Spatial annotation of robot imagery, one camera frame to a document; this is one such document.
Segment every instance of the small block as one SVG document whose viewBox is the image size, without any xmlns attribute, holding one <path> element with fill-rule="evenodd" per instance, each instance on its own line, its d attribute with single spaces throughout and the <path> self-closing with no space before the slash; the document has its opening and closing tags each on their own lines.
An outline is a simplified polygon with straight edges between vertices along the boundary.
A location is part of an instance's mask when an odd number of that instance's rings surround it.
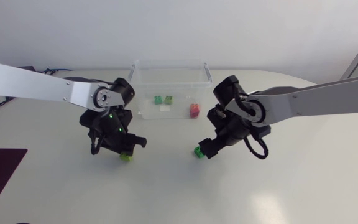
<svg viewBox="0 0 358 224">
<path fill-rule="evenodd" d="M 131 161 L 132 160 L 132 156 L 128 156 L 127 154 L 125 153 L 121 153 L 119 155 L 119 158 L 123 161 Z"/>
<path fill-rule="evenodd" d="M 200 108 L 198 107 L 198 104 L 191 104 L 190 105 L 190 117 L 197 118 L 199 113 L 200 113 Z"/>
<path fill-rule="evenodd" d="M 197 146 L 194 148 L 194 153 L 196 154 L 197 157 L 202 158 L 205 155 L 201 152 L 201 147 Z"/>
<path fill-rule="evenodd" d="M 173 101 L 173 96 L 166 96 L 164 103 L 170 105 L 172 104 L 172 101 Z"/>
<path fill-rule="evenodd" d="M 162 104 L 162 98 L 161 98 L 161 96 L 155 96 L 155 97 L 154 97 L 154 103 L 155 103 L 156 105 Z"/>
</svg>

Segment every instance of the white wall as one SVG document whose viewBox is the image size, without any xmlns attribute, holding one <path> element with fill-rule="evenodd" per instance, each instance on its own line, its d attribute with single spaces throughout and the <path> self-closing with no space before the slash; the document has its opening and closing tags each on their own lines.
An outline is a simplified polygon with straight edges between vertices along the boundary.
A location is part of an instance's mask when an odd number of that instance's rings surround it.
<svg viewBox="0 0 358 224">
<path fill-rule="evenodd" d="M 322 83 L 357 53 L 358 0 L 0 0 L 0 63 L 13 66 L 199 57 Z"/>
</svg>

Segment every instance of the white table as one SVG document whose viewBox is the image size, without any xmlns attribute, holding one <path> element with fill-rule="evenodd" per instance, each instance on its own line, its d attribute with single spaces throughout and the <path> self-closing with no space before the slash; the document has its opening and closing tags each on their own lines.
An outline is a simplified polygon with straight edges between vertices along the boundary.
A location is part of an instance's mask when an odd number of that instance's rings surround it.
<svg viewBox="0 0 358 224">
<path fill-rule="evenodd" d="M 215 85 L 236 74 L 246 91 L 312 85 L 272 72 L 211 73 Z M 215 137 L 206 113 L 216 103 L 210 89 L 198 119 L 144 120 L 131 102 L 129 131 L 148 143 L 127 163 L 106 149 L 91 155 L 83 108 L 15 99 L 0 109 L 0 147 L 29 151 L 0 195 L 0 223 L 358 223 L 358 114 L 274 124 L 264 161 L 242 142 L 197 159 L 197 143 Z"/>
</svg>

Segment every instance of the transparent plastic bin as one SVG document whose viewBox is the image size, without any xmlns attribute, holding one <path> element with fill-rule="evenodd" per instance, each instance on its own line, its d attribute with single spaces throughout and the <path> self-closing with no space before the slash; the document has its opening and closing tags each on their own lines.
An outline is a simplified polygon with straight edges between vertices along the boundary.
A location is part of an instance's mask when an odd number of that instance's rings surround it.
<svg viewBox="0 0 358 224">
<path fill-rule="evenodd" d="M 199 59 L 137 60 L 128 79 L 144 119 L 191 118 L 190 105 L 197 103 L 202 110 L 212 86 L 208 66 Z M 155 104 L 155 96 L 161 96 L 162 104 Z M 170 105 L 164 103 L 166 96 L 173 97 Z"/>
</svg>

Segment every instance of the green block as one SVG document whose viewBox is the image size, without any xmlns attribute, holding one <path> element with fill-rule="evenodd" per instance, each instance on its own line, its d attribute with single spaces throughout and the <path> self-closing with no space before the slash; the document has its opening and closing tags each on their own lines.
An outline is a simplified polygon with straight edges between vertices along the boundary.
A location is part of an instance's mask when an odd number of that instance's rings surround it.
<svg viewBox="0 0 358 224">
<path fill-rule="evenodd" d="M 194 148 L 194 153 L 197 155 L 197 157 L 202 158 L 205 155 L 201 152 L 201 147 L 197 146 Z"/>
<path fill-rule="evenodd" d="M 128 156 L 127 154 L 125 153 L 121 153 L 119 155 L 119 158 L 123 161 L 131 161 L 132 160 L 132 156 Z"/>
<path fill-rule="evenodd" d="M 155 96 L 155 97 L 154 97 L 154 103 L 155 103 L 155 104 L 162 104 L 162 98 L 161 98 L 161 96 Z"/>
<path fill-rule="evenodd" d="M 165 97 L 165 100 L 164 100 L 164 103 L 171 105 L 171 104 L 172 104 L 172 101 L 173 101 L 173 97 L 172 97 L 172 96 L 166 96 L 166 97 Z"/>
</svg>

